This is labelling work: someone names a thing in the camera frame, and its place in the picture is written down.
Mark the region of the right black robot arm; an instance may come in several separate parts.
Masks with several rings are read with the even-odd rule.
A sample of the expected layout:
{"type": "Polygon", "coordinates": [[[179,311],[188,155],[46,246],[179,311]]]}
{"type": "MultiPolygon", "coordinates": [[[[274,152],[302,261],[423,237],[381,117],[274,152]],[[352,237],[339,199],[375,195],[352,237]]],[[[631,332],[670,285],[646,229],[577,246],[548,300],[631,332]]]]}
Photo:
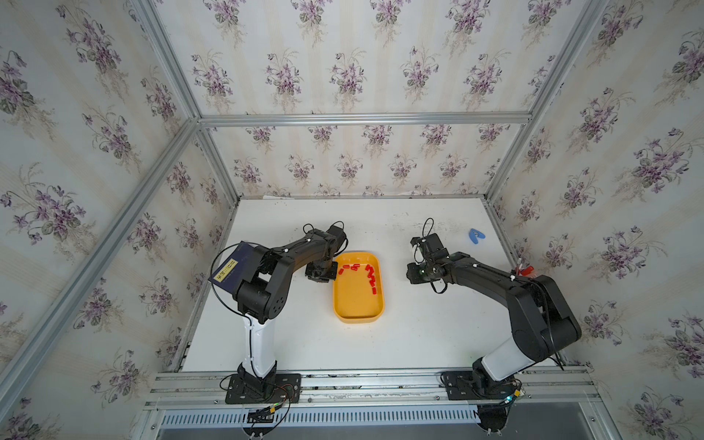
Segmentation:
{"type": "Polygon", "coordinates": [[[477,359],[467,378],[471,392],[481,399],[508,398],[518,390],[516,373],[557,356],[582,337],[579,320],[548,276],[527,278],[457,252],[408,264],[406,278],[412,284],[441,281],[466,287],[507,309],[511,337],[477,359]]]}

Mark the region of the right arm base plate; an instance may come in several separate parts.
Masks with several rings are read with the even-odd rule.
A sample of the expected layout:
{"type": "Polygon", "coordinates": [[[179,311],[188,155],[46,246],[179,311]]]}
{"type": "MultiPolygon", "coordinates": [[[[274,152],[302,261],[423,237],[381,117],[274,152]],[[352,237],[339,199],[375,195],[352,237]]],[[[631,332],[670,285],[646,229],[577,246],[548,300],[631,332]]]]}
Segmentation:
{"type": "Polygon", "coordinates": [[[512,402],[522,390],[522,383],[514,376],[495,381],[483,370],[444,371],[440,373],[440,382],[450,401],[512,402]]]}

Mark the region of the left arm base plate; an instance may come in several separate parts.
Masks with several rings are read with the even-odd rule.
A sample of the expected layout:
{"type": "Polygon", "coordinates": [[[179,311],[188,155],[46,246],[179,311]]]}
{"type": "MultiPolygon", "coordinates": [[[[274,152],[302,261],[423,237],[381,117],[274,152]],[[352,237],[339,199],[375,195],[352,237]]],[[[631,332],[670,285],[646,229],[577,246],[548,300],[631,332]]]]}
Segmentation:
{"type": "Polygon", "coordinates": [[[299,403],[302,375],[276,373],[257,379],[247,372],[234,373],[224,390],[226,404],[299,403]]]}

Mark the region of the yellow plastic storage box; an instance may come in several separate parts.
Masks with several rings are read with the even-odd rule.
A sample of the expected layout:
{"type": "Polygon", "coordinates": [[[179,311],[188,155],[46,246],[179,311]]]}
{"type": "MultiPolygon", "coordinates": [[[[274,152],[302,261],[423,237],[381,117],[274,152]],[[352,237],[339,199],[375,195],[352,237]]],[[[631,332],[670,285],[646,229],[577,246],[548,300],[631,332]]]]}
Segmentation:
{"type": "Polygon", "coordinates": [[[346,324],[368,324],[378,320],[385,310],[381,267],[377,257],[370,252],[346,252],[335,258],[338,270],[345,265],[359,264],[358,271],[344,271],[333,282],[333,309],[337,318],[346,324]],[[373,274],[365,271],[367,265],[373,274]],[[370,276],[376,278],[378,294],[372,294],[370,276]]]}

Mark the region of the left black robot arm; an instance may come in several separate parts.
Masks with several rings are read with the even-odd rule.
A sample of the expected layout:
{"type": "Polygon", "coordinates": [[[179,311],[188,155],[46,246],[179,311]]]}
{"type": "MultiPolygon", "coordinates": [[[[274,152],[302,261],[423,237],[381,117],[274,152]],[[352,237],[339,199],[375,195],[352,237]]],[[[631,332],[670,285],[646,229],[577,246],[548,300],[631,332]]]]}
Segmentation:
{"type": "Polygon", "coordinates": [[[273,352],[275,319],[287,303],[293,275],[304,270],[318,283],[337,279],[336,257],[347,249],[345,225],[337,221],[321,230],[304,226],[304,236],[279,247],[240,241],[217,255],[208,282],[214,293],[227,293],[235,306],[225,308],[241,317],[246,330],[245,359],[238,374],[262,383],[273,381],[277,359],[273,352]]]}

